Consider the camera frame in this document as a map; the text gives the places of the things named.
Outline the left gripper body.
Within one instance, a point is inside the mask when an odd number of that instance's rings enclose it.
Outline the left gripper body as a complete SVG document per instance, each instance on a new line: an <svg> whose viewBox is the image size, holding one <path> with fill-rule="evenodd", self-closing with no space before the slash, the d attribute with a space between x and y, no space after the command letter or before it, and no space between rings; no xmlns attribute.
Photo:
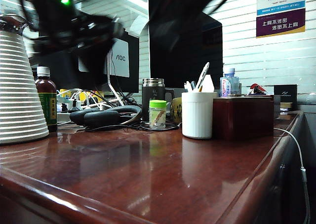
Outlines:
<svg viewBox="0 0 316 224"><path fill-rule="evenodd" d="M71 17L71 47L112 47L115 38L125 28L118 18L102 15L75 15Z"/></svg>

